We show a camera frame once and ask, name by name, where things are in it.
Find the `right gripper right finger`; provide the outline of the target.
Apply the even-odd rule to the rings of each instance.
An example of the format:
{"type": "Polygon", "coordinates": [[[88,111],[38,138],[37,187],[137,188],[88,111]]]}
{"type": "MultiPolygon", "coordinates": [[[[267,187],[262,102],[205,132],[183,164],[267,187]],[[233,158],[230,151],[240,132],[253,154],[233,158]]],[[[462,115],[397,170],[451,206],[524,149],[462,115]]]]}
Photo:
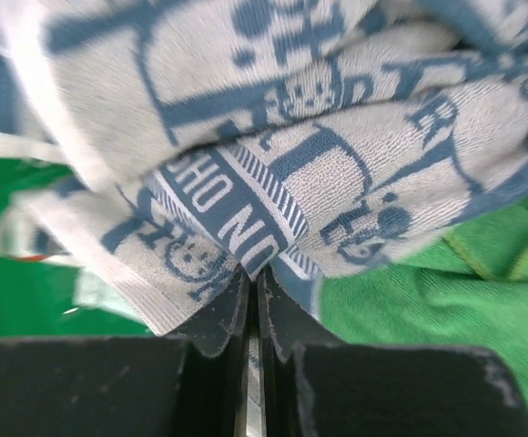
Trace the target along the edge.
{"type": "Polygon", "coordinates": [[[353,345],[314,320],[265,269],[258,278],[267,436],[528,436],[528,407],[493,351],[353,345]]]}

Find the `white blue patterned towel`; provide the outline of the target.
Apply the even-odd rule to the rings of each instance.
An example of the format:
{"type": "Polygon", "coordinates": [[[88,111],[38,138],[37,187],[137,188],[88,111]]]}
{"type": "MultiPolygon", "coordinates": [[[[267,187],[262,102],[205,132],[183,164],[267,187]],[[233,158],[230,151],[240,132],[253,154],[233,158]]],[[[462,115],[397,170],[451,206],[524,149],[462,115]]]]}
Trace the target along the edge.
{"type": "Polygon", "coordinates": [[[156,334],[236,268],[316,282],[528,194],[528,1],[0,1],[0,256],[90,270],[156,334]]]}

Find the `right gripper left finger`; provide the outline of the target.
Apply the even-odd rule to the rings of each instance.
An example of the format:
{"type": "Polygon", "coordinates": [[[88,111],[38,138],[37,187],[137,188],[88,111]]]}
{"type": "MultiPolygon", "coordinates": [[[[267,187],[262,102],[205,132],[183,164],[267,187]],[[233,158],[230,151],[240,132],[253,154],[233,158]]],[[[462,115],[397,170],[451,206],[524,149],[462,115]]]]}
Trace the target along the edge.
{"type": "Polygon", "coordinates": [[[0,339],[0,436],[242,436],[249,280],[150,336],[0,339]]]}

